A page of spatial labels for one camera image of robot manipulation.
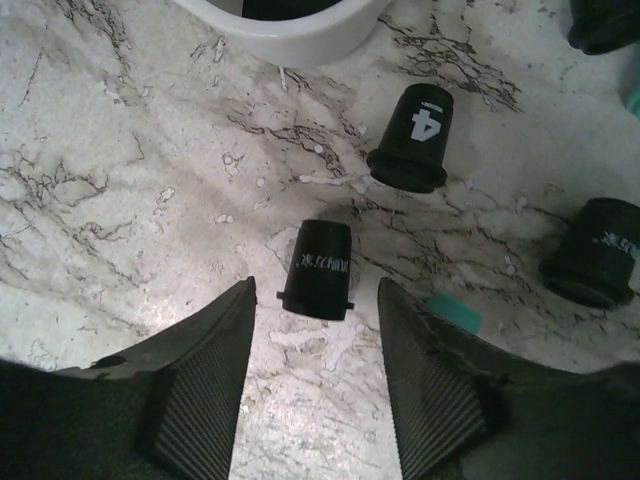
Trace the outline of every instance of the black plastic cap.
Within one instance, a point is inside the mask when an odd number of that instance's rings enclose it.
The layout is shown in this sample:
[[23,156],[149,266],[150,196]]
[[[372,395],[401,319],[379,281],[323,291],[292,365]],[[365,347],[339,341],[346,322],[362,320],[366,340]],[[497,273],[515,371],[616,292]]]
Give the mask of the black plastic cap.
[[627,305],[640,254],[640,208],[621,200],[590,200],[558,250],[540,264],[544,285],[574,303],[611,310]]
[[405,90],[380,147],[369,154],[371,176],[412,193],[431,193],[447,180],[442,168],[453,119],[453,97],[446,90],[417,84]]
[[574,24],[569,43],[587,55],[600,55],[640,40],[637,0],[571,0]]
[[344,320],[349,303],[351,229],[305,220],[300,227],[284,292],[285,310],[321,320]]

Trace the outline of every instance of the white cup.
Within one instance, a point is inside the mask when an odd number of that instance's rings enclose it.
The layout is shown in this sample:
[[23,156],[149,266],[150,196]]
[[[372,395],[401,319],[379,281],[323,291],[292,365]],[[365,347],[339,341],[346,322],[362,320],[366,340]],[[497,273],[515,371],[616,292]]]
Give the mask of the white cup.
[[175,0],[256,57],[282,67],[312,67],[346,57],[391,1],[342,0],[307,17],[268,22],[243,18],[243,0]]

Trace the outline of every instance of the teal object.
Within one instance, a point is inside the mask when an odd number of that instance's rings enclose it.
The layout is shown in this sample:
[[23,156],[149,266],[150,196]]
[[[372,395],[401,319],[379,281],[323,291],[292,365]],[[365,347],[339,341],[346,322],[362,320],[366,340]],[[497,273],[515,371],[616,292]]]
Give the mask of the teal object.
[[439,293],[427,302],[427,307],[433,313],[455,323],[459,327],[477,335],[482,324],[482,315],[468,305],[449,295]]
[[627,109],[640,119],[640,87],[631,94],[627,101]]

